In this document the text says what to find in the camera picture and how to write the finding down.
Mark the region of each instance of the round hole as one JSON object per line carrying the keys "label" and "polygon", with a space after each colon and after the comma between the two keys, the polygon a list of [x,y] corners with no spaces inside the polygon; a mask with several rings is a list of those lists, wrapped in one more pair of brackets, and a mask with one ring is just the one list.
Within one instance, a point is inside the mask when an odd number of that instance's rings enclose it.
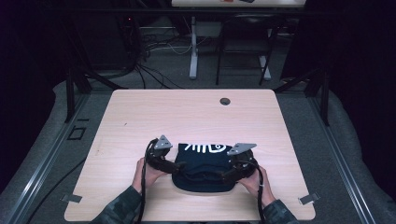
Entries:
{"label": "round hole", "polygon": [[220,103],[222,104],[222,105],[229,105],[230,104],[230,99],[228,99],[228,98],[221,98],[220,99]]}

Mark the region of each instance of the tape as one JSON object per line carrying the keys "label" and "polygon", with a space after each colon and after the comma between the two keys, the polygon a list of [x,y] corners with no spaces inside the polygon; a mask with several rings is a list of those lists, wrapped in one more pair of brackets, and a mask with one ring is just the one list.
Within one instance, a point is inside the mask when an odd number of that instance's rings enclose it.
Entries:
{"label": "tape", "polygon": [[310,194],[310,195],[306,195],[303,198],[299,198],[298,200],[299,200],[299,202],[302,205],[305,205],[307,203],[314,203],[315,201],[317,201],[319,199],[320,199],[320,197],[318,196],[318,194],[317,193],[313,193],[313,194]]}
{"label": "tape", "polygon": [[81,202],[82,197],[78,196],[78,195],[74,195],[74,194],[65,194],[61,201],[69,203],[69,202],[73,202],[73,203],[79,203]]}

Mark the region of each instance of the wrist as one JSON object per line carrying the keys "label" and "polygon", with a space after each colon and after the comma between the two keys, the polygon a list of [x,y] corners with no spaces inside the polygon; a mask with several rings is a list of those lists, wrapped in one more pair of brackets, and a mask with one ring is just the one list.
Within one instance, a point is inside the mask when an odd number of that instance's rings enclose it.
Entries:
{"label": "wrist", "polygon": [[137,184],[132,184],[132,188],[134,188],[139,194],[142,193],[142,186]]}
{"label": "wrist", "polygon": [[262,207],[266,207],[268,204],[273,203],[276,200],[274,195],[262,195]]}

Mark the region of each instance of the human hand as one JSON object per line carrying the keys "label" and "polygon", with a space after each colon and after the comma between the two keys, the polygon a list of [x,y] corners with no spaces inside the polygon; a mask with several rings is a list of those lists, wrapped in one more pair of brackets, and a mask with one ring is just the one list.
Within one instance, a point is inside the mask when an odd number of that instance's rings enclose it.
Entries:
{"label": "human hand", "polygon": [[[132,187],[136,189],[137,192],[142,192],[142,170],[143,165],[145,163],[145,159],[141,158],[136,164],[136,171],[134,172],[134,180],[132,181]],[[145,176],[145,183],[146,188],[149,188],[154,184],[154,182],[161,176],[167,175],[167,173],[156,170],[152,168],[150,165],[146,165],[146,176]]]}
{"label": "human hand", "polygon": [[[262,206],[265,207],[266,205],[275,201],[276,198],[274,197],[274,194],[271,191],[271,186],[270,186],[270,182],[268,180],[267,172],[261,166],[259,166],[259,167],[260,167],[260,170],[262,171],[262,184],[263,184]],[[251,195],[253,195],[255,198],[258,197],[259,185],[260,185],[260,174],[259,174],[258,170],[256,170],[253,173],[253,175],[251,175],[250,177],[242,178],[238,182],[240,184],[242,184]]]}

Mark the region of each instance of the wooden table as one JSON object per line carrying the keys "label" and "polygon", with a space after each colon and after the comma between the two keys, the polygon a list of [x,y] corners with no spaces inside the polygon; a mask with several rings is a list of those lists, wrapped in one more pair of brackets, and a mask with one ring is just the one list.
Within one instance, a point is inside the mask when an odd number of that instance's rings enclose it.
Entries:
{"label": "wooden table", "polygon": [[[221,98],[231,100],[222,105]],[[255,143],[256,160],[266,168],[275,196],[298,219],[312,219],[308,194],[276,96],[270,90],[122,90],[114,91],[92,148],[81,171],[75,195],[64,217],[86,221],[131,185],[136,161],[150,140],[164,134],[173,144],[166,158],[173,161],[178,143]],[[163,176],[147,191],[143,220],[259,220],[256,200],[241,185],[223,193],[191,193]]]}

